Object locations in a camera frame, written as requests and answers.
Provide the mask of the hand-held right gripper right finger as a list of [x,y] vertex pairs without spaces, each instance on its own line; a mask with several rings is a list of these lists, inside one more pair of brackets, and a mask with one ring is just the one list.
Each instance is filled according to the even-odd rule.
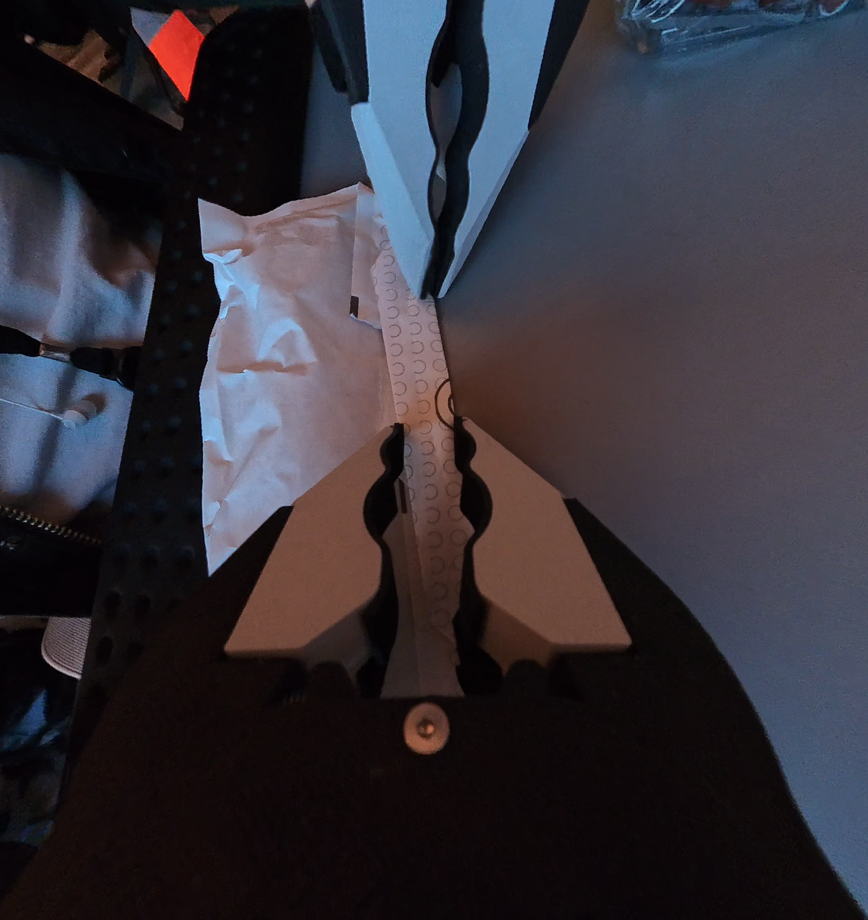
[[454,426],[460,507],[474,532],[453,627],[466,695],[519,661],[632,644],[562,494],[469,419]]

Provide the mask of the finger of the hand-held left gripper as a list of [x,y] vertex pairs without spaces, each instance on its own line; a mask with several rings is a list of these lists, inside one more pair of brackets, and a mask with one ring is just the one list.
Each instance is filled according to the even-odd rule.
[[458,2],[451,15],[462,106],[447,148],[432,291],[459,274],[528,134],[553,1]]
[[428,71],[447,24],[447,1],[365,1],[368,100],[351,109],[389,238],[405,281],[429,292],[435,247],[429,190],[437,146],[428,117]]

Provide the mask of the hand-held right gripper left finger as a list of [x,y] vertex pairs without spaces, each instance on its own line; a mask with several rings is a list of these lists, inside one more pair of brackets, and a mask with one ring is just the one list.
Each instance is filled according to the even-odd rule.
[[404,428],[395,424],[296,500],[226,645],[231,657],[338,662],[383,679],[397,631],[392,552]]

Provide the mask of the large white paper bag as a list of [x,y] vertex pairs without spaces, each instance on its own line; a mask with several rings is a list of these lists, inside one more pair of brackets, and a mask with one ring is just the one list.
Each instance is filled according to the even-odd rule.
[[384,534],[397,631],[383,696],[462,696],[452,620],[464,547],[437,308],[394,259],[358,184],[259,216],[199,203],[220,312],[200,390],[203,523],[214,572],[276,510],[379,432],[404,428]]

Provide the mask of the clear zip bag green seal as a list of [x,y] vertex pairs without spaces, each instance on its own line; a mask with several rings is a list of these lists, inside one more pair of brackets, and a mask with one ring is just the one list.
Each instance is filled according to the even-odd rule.
[[868,7],[868,1],[616,1],[616,26],[637,52],[688,52]]

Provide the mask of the orange floor tape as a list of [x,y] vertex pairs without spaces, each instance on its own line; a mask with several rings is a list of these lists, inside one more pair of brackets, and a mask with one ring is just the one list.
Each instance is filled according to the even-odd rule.
[[176,9],[148,42],[152,55],[185,101],[190,97],[197,56],[204,40],[198,27]]

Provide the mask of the person's grey shoe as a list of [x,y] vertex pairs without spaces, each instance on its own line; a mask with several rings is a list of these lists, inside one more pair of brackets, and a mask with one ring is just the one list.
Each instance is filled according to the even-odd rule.
[[91,628],[90,617],[49,617],[41,641],[44,661],[56,671],[80,680]]

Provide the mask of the person's light grey clothing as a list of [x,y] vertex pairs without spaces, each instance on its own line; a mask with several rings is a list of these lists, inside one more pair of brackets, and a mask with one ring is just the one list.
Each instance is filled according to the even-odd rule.
[[[115,230],[71,174],[0,154],[0,324],[59,346],[142,342],[158,243]],[[64,523],[114,496],[132,395],[0,355],[0,504]]]

